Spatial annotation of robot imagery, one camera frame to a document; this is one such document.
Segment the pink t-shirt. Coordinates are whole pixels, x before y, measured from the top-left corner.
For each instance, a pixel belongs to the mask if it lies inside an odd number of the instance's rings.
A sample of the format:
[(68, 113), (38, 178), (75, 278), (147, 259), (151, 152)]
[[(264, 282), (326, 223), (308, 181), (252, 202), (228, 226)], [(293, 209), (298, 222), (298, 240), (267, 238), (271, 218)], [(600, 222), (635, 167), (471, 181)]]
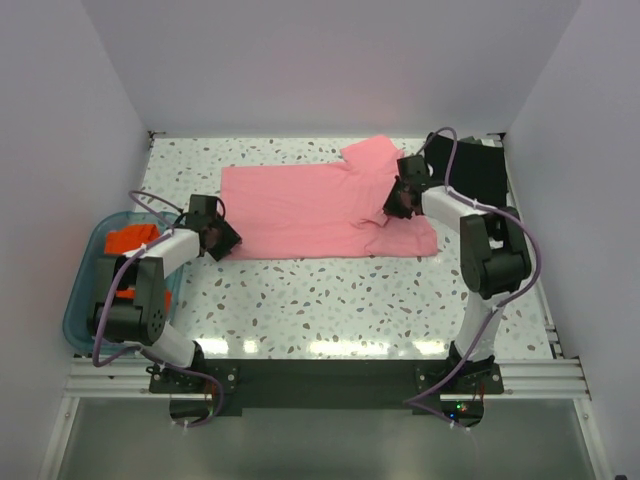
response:
[(233, 258), (436, 255), (437, 233), (426, 218), (383, 211), (403, 155), (379, 135), (342, 148), (337, 162), (223, 168), (226, 219), (242, 238)]

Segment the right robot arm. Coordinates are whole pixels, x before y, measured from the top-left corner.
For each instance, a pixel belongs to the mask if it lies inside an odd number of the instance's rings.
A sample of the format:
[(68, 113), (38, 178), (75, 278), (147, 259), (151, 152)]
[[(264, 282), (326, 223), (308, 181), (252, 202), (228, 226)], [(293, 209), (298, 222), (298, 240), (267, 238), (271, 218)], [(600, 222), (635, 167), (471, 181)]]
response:
[(401, 219), (431, 217), (459, 234), (459, 267), (468, 298), (460, 331), (449, 347), (445, 379), (452, 390), (466, 393), (481, 380), (479, 366), (485, 368), (495, 358), (507, 301), (532, 274), (525, 232), (515, 209), (485, 205), (447, 184), (438, 185), (422, 156), (401, 158), (397, 167), (384, 213)]

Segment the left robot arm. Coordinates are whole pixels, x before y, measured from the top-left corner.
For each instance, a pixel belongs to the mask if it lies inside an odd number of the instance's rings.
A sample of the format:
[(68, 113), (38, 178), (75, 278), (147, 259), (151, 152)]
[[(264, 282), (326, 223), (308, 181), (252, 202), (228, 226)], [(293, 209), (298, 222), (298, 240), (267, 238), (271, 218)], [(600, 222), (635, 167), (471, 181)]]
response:
[(173, 368), (173, 382), (185, 392), (200, 390), (207, 368), (196, 359), (197, 342), (179, 333), (169, 321), (166, 279), (184, 264), (205, 255), (219, 261), (241, 244), (228, 223), (227, 209), (217, 196), (193, 194), (188, 208), (165, 224), (152, 240), (142, 240), (123, 253), (104, 254), (96, 261), (88, 330), (94, 338), (92, 362), (97, 368), (133, 352)]

